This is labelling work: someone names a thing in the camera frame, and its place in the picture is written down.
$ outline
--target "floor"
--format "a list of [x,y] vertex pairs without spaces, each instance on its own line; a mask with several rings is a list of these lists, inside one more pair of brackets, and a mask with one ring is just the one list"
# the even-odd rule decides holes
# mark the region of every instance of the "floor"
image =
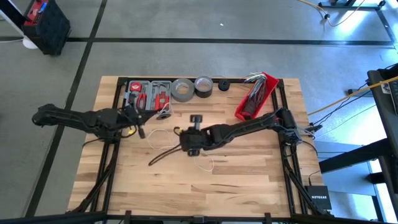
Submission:
[[[29,2],[14,0],[22,11]],[[104,11],[99,20],[101,3]],[[242,77],[265,71],[278,78],[299,78],[305,106],[311,112],[364,84],[368,70],[398,61],[392,36],[374,10],[357,11],[333,28],[317,10],[296,0],[252,0],[250,4],[242,0],[57,0],[57,4],[70,19],[70,37],[75,37],[60,56],[42,55],[20,42],[0,43],[0,54],[6,55],[0,60],[0,218],[25,214],[54,135],[54,127],[36,127],[31,116],[46,103],[59,107],[67,103],[78,111],[92,109],[103,75]],[[395,35],[397,8],[398,2],[390,0],[382,9],[391,25],[387,28]],[[351,11],[328,12],[336,24]],[[100,22],[98,30],[92,32],[96,21]],[[18,36],[0,21],[0,41]],[[91,46],[84,41],[89,37],[114,39],[90,39],[94,41]],[[150,43],[122,42],[121,38],[169,39]],[[265,41],[176,43],[172,38]],[[70,90],[75,90],[72,84],[80,75],[73,98]],[[68,96],[73,103],[67,102]],[[372,98],[362,98],[339,110],[323,123],[318,139],[361,145],[383,138],[373,105]],[[315,114],[310,121],[328,112]],[[36,215],[65,211],[84,139],[84,133],[65,128]],[[366,216],[356,213],[354,217]]]

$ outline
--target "red plastic bin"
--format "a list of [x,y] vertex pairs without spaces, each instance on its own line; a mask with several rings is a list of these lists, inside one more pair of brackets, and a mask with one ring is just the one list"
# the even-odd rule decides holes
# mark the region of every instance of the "red plastic bin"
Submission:
[[[272,91],[274,91],[275,87],[278,85],[279,80],[277,78],[274,78],[270,75],[268,75],[267,73],[263,72],[263,74],[267,77],[267,81],[265,83],[266,85],[266,97],[264,98],[264,101],[261,103],[261,106],[254,112],[254,118],[257,117],[258,113],[260,112],[262,106],[264,106],[264,103],[266,103],[266,100],[268,99],[269,95],[271,95]],[[236,108],[235,111],[235,117],[239,118],[242,121],[245,121],[243,115],[241,114],[244,105],[246,104],[248,98],[249,98],[249,93],[250,91],[246,94],[246,96],[244,97],[243,101],[241,102],[241,104],[238,106],[238,108]]]

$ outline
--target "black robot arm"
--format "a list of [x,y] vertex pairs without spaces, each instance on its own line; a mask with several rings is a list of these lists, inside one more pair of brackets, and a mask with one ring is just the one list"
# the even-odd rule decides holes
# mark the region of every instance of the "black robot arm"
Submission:
[[201,115],[191,115],[190,119],[195,125],[180,133],[181,148],[189,156],[198,156],[200,149],[207,151],[223,147],[236,137],[263,129],[279,133],[283,137],[282,142],[286,145],[302,141],[292,113],[284,108],[250,121],[233,125],[216,124],[203,129],[199,129]]
[[113,143],[120,136],[118,131],[130,126],[138,128],[141,138],[145,138],[142,126],[153,117],[157,111],[136,110],[134,105],[129,105],[120,110],[105,108],[99,111],[87,111],[84,113],[57,108],[53,104],[47,104],[38,108],[32,121],[38,126],[63,125],[91,133],[99,139]]

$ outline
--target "wooden table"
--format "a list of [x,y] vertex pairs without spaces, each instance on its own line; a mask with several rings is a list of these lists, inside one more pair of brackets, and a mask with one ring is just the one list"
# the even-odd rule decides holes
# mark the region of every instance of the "wooden table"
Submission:
[[[102,77],[94,110],[112,106],[117,80],[118,77]],[[289,109],[297,125],[308,125],[299,80],[284,79],[284,83]],[[191,114],[203,115],[202,128],[237,123],[235,109],[250,87],[250,84],[234,83],[229,91],[222,92],[215,84],[209,98],[194,96],[187,103],[172,100],[174,115],[163,121],[150,119],[144,126],[147,139],[140,139],[137,134],[122,139],[108,213],[124,215],[126,210],[131,210],[135,215],[263,217],[269,212],[272,217],[290,217],[278,137],[271,130],[239,137],[221,149],[208,151],[214,160],[211,172],[200,169],[194,158],[182,151],[151,167],[147,165],[161,153],[148,144],[151,131],[168,130],[172,144],[175,144],[178,137],[172,133],[173,127],[186,129],[191,126]],[[279,91],[277,98],[281,106]],[[260,114],[272,111],[272,99],[269,98]],[[86,140],[94,138],[88,134]],[[303,140],[313,144],[311,138],[304,136]],[[165,131],[154,132],[149,141],[154,147],[170,145]],[[103,143],[98,141],[84,147],[68,209],[77,207],[94,186],[102,150]],[[305,185],[308,175],[319,170],[317,155],[306,144],[298,146],[297,155]],[[211,160],[204,153],[196,158],[196,162],[204,169],[211,168]],[[312,175],[311,181],[313,185],[321,185],[320,173]],[[293,184],[292,188],[296,211],[300,213],[298,193]],[[102,206],[103,192],[104,187],[98,210]]]

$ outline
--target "tape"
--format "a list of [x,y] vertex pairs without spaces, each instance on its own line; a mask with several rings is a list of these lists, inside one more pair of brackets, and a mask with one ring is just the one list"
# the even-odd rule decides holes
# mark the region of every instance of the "tape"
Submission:
[[219,80],[219,82],[218,82],[218,89],[221,91],[227,91],[227,90],[229,90],[230,84],[231,83],[229,82],[228,79],[223,78],[223,79]]
[[[188,89],[186,93],[179,93],[178,89],[185,87]],[[179,78],[172,83],[171,93],[172,97],[178,102],[187,102],[193,98],[193,93],[195,91],[195,86],[191,80],[186,78]]]
[[209,77],[198,77],[195,80],[195,93],[200,98],[208,98],[213,92],[213,80]]

